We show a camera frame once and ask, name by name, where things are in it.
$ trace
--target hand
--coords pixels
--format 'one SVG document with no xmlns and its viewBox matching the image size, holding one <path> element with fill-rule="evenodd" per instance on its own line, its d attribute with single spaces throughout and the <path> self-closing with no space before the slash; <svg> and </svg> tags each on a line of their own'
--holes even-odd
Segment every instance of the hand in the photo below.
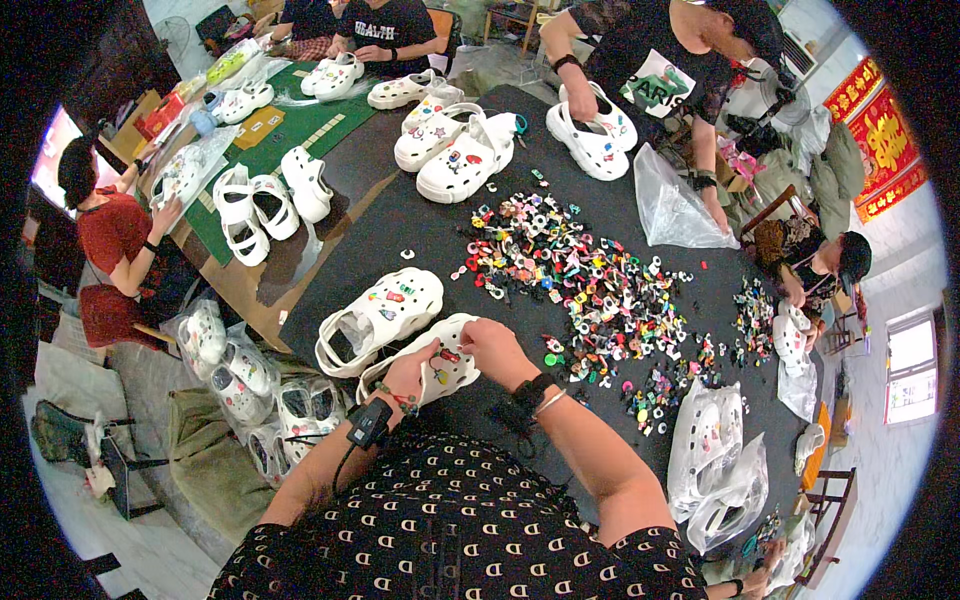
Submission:
<svg viewBox="0 0 960 600">
<path fill-rule="evenodd" d="M 330 47 L 326 49 L 326 57 L 328 59 L 336 59 L 337 55 L 341 52 L 347 51 L 347 45 L 342 41 L 335 41 L 330 44 Z"/>
<path fill-rule="evenodd" d="M 797 308 L 803 308 L 806 304 L 804 284 L 797 279 L 797 276 L 790 273 L 786 266 L 780 268 L 780 275 L 783 278 L 783 290 L 786 292 L 787 299 Z"/>
<path fill-rule="evenodd" d="M 716 224 L 720 226 L 720 230 L 723 231 L 724 235 L 730 233 L 730 224 L 727 223 L 727 213 L 723 211 L 723 206 L 721 206 L 720 201 L 717 200 L 717 188 L 713 186 L 705 187 L 700 190 L 700 198 L 704 201 L 707 212 L 710 213 L 710 216 L 713 217 Z"/>
<path fill-rule="evenodd" d="M 364 46 L 354 54 L 360 62 L 386 62 L 394 57 L 392 52 L 380 46 Z"/>
<path fill-rule="evenodd" d="M 587 76 L 576 64 L 565 64 L 560 67 L 560 71 L 567 76 L 566 79 L 571 80 L 568 83 L 564 79 L 566 100 L 570 104 L 570 118 L 584 123 L 592 121 L 597 115 L 597 97 L 593 94 Z"/>
<path fill-rule="evenodd" d="M 476 367 L 511 394 L 524 381 L 533 381 L 538 369 L 516 341 L 514 332 L 506 325 L 478 319 L 464 325 L 460 334 L 463 351 L 473 356 Z"/>
<path fill-rule="evenodd" d="M 427 346 L 417 350 L 413 354 L 398 356 L 394 364 L 390 366 L 386 376 L 383 378 L 383 385 L 390 389 L 390 393 L 383 395 L 388 404 L 392 406 L 396 401 L 392 396 L 403 396 L 416 398 L 419 402 L 423 398 L 423 363 L 427 362 L 440 349 L 440 338 L 434 339 Z M 403 411 L 394 410 L 391 417 L 391 427 L 396 426 L 403 419 Z"/>
<path fill-rule="evenodd" d="M 147 158 L 155 155 L 160 150 L 160 147 L 157 146 L 154 142 L 147 142 L 147 145 L 143 147 L 143 150 L 140 151 L 140 154 L 136 155 L 140 160 L 146 160 Z"/>
<path fill-rule="evenodd" d="M 154 227 L 152 233 L 156 233 L 156 237 L 163 237 L 167 229 L 177 221 L 182 209 L 183 203 L 180 201 L 180 198 L 176 196 L 167 201 L 167 204 L 165 204 L 163 208 L 157 208 L 157 205 L 154 204 Z"/>
</svg>

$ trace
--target bracelet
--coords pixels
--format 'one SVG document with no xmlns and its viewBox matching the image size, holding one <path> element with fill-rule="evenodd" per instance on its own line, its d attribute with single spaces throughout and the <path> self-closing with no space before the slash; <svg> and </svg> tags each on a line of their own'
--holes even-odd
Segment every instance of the bracelet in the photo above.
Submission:
<svg viewBox="0 0 960 600">
<path fill-rule="evenodd" d="M 560 67 L 564 66 L 564 65 L 567 64 L 568 62 L 569 62 L 570 64 L 576 64 L 576 65 L 579 66 L 581 69 L 584 68 L 584 66 L 580 63 L 580 61 L 577 59 L 577 57 L 573 56 L 572 54 L 568 54 L 568 55 L 566 55 L 566 56 L 564 56 L 564 57 L 560 57 L 560 59 L 557 60 L 556 62 L 554 62 L 554 63 L 553 63 L 553 66 L 550 67 L 550 68 L 553 69 L 553 72 L 554 72 L 554 73 L 557 73 L 557 71 L 560 70 Z"/>
<path fill-rule="evenodd" d="M 565 394 L 566 394 L 566 389 L 560 390 L 559 394 L 557 394 L 556 396 L 553 396 L 552 398 L 544 402 L 542 406 L 537 409 L 537 412 L 534 413 L 534 420 L 537 420 L 537 415 L 545 411 L 547 408 L 550 407 L 551 404 L 553 404 L 554 402 L 562 398 Z"/>
</svg>

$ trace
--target wrist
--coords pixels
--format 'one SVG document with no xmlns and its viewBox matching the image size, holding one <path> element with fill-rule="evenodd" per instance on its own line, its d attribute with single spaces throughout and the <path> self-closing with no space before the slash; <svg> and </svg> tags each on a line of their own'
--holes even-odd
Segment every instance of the wrist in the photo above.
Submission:
<svg viewBox="0 0 960 600">
<path fill-rule="evenodd" d="M 540 369 L 537 368 L 529 360 L 526 361 L 519 369 L 511 374 L 510 377 L 507 377 L 504 380 L 503 387 L 506 388 L 507 392 L 513 394 L 516 392 L 516 389 L 523 385 L 524 381 L 533 381 L 537 378 L 537 375 L 540 374 Z"/>
</svg>

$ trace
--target red shirt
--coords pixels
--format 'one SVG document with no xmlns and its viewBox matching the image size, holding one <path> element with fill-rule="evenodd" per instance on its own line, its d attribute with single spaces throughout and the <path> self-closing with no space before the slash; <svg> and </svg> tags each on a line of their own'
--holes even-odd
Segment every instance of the red shirt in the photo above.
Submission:
<svg viewBox="0 0 960 600">
<path fill-rule="evenodd" d="M 124 256 L 133 263 L 153 222 L 133 196 L 121 194 L 115 185 L 98 188 L 97 193 L 110 201 L 81 212 L 77 232 L 86 257 L 109 275 Z"/>
</svg>

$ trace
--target person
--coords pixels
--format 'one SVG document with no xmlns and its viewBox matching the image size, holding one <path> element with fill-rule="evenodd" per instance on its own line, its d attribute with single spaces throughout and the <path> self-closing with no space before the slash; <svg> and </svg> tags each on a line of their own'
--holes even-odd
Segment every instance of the person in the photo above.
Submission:
<svg viewBox="0 0 960 600">
<path fill-rule="evenodd" d="M 139 310 L 153 326 L 177 314 L 187 289 L 199 276 L 168 238 L 166 230 L 180 216 L 174 198 L 153 218 L 127 192 L 143 160 L 156 151 L 148 144 L 114 185 L 96 187 L 97 159 L 89 137 L 78 137 L 64 149 L 58 183 L 68 209 L 76 209 L 77 232 L 94 275 L 123 296 L 140 297 Z"/>
<path fill-rule="evenodd" d="M 542 375 L 503 324 L 467 323 L 460 341 L 596 501 L 596 535 L 563 489 L 509 453 L 404 415 L 395 396 L 420 397 L 434 340 L 397 358 L 368 400 L 392 408 L 386 447 L 345 457 L 350 422 L 314 446 L 209 598 L 707 598 L 660 481 L 632 447 Z"/>
<path fill-rule="evenodd" d="M 446 50 L 422 0 L 353 0 L 337 25 L 326 55 L 336 58 L 353 39 L 367 73 L 398 78 L 430 68 L 428 54 Z"/>
<path fill-rule="evenodd" d="M 603 37 L 586 71 L 573 56 L 571 39 L 577 36 Z M 762 58 L 780 66 L 783 30 L 767 3 L 592 0 L 545 23 L 540 38 L 564 81 L 574 119 L 589 122 L 597 114 L 590 79 L 627 113 L 640 144 L 662 131 L 663 118 L 680 107 L 693 113 L 693 186 L 729 231 L 717 199 L 714 124 L 736 74 L 731 60 L 749 66 Z"/>
<path fill-rule="evenodd" d="M 253 27 L 253 34 L 262 34 L 275 19 L 275 12 L 263 16 Z M 287 0 L 279 23 L 270 33 L 270 41 L 279 44 L 291 36 L 283 56 L 293 60 L 320 60 L 326 56 L 336 31 L 337 16 L 328 0 Z"/>
<path fill-rule="evenodd" d="M 827 330 L 823 318 L 841 289 L 853 285 L 870 271 L 873 252 L 856 231 L 841 233 L 833 241 L 806 219 L 793 215 L 786 221 L 769 219 L 754 229 L 756 263 L 780 284 L 790 303 L 810 319 L 806 351 Z"/>
<path fill-rule="evenodd" d="M 770 585 L 770 576 L 786 552 L 786 539 L 767 543 L 766 554 L 756 561 L 754 569 L 743 579 L 731 579 L 707 586 L 707 599 L 720 600 L 721 598 L 744 598 L 745 600 L 761 600 L 767 595 L 767 586 Z"/>
</svg>

